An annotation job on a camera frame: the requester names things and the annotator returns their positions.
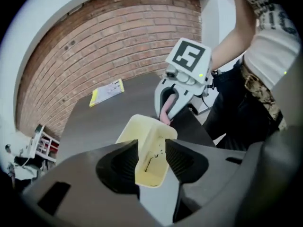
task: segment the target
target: brick wall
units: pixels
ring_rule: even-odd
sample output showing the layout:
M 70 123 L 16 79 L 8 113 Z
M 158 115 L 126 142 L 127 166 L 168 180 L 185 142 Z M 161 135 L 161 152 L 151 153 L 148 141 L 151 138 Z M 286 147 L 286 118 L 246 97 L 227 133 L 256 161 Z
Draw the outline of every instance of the brick wall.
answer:
M 17 127 L 56 138 L 93 89 L 167 67 L 181 37 L 201 40 L 199 0 L 90 0 L 57 23 L 31 55 L 18 91 Z

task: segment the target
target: yellow plastic scoop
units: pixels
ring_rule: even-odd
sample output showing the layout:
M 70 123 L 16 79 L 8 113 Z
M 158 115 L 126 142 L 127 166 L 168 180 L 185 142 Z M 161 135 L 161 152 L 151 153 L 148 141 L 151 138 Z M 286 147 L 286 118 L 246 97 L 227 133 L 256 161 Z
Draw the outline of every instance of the yellow plastic scoop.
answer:
M 165 158 L 165 139 L 176 139 L 177 136 L 174 128 L 156 119 L 139 114 L 131 117 L 116 143 L 138 140 L 137 185 L 161 186 L 169 168 Z

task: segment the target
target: person's arm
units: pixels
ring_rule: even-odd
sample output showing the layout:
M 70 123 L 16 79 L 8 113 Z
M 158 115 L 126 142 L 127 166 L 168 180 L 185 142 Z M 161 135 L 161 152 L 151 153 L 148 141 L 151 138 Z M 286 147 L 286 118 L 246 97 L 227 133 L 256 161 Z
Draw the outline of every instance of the person's arm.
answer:
M 217 70 L 241 55 L 250 46 L 256 32 L 256 17 L 246 0 L 234 0 L 236 6 L 235 28 L 213 50 L 212 70 Z
M 11 176 L 10 178 L 11 178 L 12 187 L 13 187 L 13 189 L 15 189 L 16 188 L 16 178 L 15 178 L 15 176 Z
M 21 157 L 22 154 L 23 154 L 23 149 L 21 149 L 21 150 L 19 151 L 19 157 Z

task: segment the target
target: white arch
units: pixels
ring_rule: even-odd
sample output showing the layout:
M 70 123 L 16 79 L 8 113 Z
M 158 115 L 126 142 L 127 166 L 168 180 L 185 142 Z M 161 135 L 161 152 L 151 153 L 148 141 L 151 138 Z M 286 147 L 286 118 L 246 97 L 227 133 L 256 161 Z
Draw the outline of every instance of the white arch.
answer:
M 18 87 L 31 53 L 56 21 L 85 1 L 27 0 L 14 17 L 0 46 L 0 116 L 9 127 L 15 129 Z

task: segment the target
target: person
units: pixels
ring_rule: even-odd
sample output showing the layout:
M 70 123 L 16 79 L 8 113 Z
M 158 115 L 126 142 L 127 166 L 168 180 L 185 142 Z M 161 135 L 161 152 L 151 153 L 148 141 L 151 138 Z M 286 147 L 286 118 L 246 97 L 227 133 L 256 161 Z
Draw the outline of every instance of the person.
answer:
M 24 174 L 19 174 L 19 167 L 15 167 L 13 164 L 9 163 L 7 167 L 8 176 L 11 179 L 11 186 L 17 192 L 22 192 L 28 185 L 31 184 L 32 179 L 23 177 L 24 179 L 20 179 Z
M 19 151 L 19 154 L 13 153 L 11 151 L 10 144 L 5 146 L 5 150 L 8 153 L 8 160 L 12 165 L 17 164 L 19 166 L 33 166 L 36 169 L 39 169 L 44 161 L 41 156 L 37 155 L 35 155 L 35 158 L 22 157 L 23 149 Z
M 271 90 L 292 65 L 301 40 L 274 0 L 234 2 L 235 28 L 212 53 L 213 82 L 219 94 L 203 126 L 212 140 L 226 134 L 218 148 L 247 150 L 286 127 Z M 217 73 L 242 53 L 233 69 Z M 166 112 L 161 114 L 160 120 L 169 124 Z
M 13 163 L 15 161 L 15 157 L 21 157 L 21 155 L 23 154 L 23 149 L 21 149 L 19 151 L 19 154 L 15 154 L 13 152 L 11 152 L 11 148 L 10 148 L 10 144 L 7 144 L 5 146 L 5 151 L 9 154 L 9 158 L 10 158 L 10 162 Z

